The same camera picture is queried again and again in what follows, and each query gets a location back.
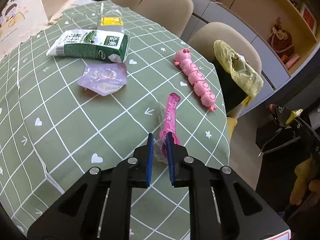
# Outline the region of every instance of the green tablecloth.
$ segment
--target green tablecloth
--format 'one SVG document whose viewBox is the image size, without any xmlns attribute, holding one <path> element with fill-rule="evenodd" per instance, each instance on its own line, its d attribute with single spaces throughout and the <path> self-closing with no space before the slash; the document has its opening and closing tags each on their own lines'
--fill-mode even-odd
<svg viewBox="0 0 320 240">
<path fill-rule="evenodd" d="M 111 96 L 76 83 L 87 64 L 101 62 L 46 56 L 65 30 L 95 29 L 99 6 L 66 10 L 58 24 L 22 43 L 0 64 L 0 201 L 24 234 L 92 166 L 114 167 L 146 144 L 149 132 L 157 135 L 156 99 L 165 105 L 172 92 L 181 97 L 177 135 L 189 155 L 215 168 L 228 164 L 227 119 L 214 66 L 190 48 L 217 96 L 218 109 L 208 112 L 172 65 L 175 52 L 189 46 L 159 24 L 122 8 L 131 36 L 128 83 Z M 154 162 L 152 186 L 133 189 L 132 195 L 131 239 L 180 240 L 188 234 L 188 189 L 171 187 L 165 163 Z"/>
</svg>

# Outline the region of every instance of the pink toy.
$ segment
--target pink toy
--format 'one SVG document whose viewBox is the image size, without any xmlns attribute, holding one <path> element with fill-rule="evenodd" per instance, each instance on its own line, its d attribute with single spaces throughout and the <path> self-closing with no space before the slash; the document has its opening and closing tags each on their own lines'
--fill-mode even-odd
<svg viewBox="0 0 320 240">
<path fill-rule="evenodd" d="M 210 92 L 210 86 L 207 82 L 204 81 L 204 76 L 201 72 L 198 71 L 196 64 L 193 64 L 190 55 L 190 49 L 182 49 L 176 52 L 174 56 L 175 66 L 180 66 L 183 73 L 188 77 L 188 80 L 198 97 L 201 97 L 201 103 L 209 108 L 209 111 L 212 112 L 216 110 L 217 107 L 214 104 L 216 97 L 213 93 Z"/>
</svg>

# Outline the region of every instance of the yellow plastic bag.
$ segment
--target yellow plastic bag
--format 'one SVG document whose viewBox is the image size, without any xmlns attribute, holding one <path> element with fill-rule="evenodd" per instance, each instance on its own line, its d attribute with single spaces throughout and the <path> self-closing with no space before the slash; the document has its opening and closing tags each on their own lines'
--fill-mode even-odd
<svg viewBox="0 0 320 240">
<path fill-rule="evenodd" d="M 232 80 L 248 95 L 242 101 L 247 106 L 260 92 L 263 80 L 259 74 L 224 41 L 217 40 L 213 44 L 216 59 L 223 69 L 231 75 Z"/>
</svg>

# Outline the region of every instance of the pink cylinder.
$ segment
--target pink cylinder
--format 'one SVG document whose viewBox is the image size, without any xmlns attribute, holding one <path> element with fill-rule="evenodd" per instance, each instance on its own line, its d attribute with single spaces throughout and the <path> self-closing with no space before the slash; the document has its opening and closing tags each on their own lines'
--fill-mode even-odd
<svg viewBox="0 0 320 240">
<path fill-rule="evenodd" d="M 194 71 L 190 75 L 188 75 L 188 80 L 191 85 L 195 85 L 197 81 L 204 81 L 204 76 L 199 71 Z"/>
<path fill-rule="evenodd" d="M 216 102 L 216 97 L 214 96 L 213 93 L 206 92 L 201 97 L 201 103 L 206 107 L 210 107 L 210 106 L 214 105 L 215 102 Z"/>
<path fill-rule="evenodd" d="M 186 64 L 183 67 L 181 67 L 182 71 L 186 76 L 189 76 L 193 71 L 198 71 L 198 67 L 196 64 Z"/>
<path fill-rule="evenodd" d="M 195 84 L 193 89 L 194 89 L 196 95 L 199 97 L 203 93 L 209 92 L 210 91 L 210 86 L 208 85 L 208 83 L 203 81 L 203 82 L 198 82 L 197 84 Z"/>
</svg>

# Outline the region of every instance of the yellow cushion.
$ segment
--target yellow cushion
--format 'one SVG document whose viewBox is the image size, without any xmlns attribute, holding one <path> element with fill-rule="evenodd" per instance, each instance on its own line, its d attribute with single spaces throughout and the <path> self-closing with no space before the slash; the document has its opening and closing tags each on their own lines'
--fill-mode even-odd
<svg viewBox="0 0 320 240">
<path fill-rule="evenodd" d="M 229 140 L 231 140 L 233 130 L 237 125 L 237 123 L 238 123 L 237 119 L 234 119 L 232 117 L 227 117 Z"/>
</svg>

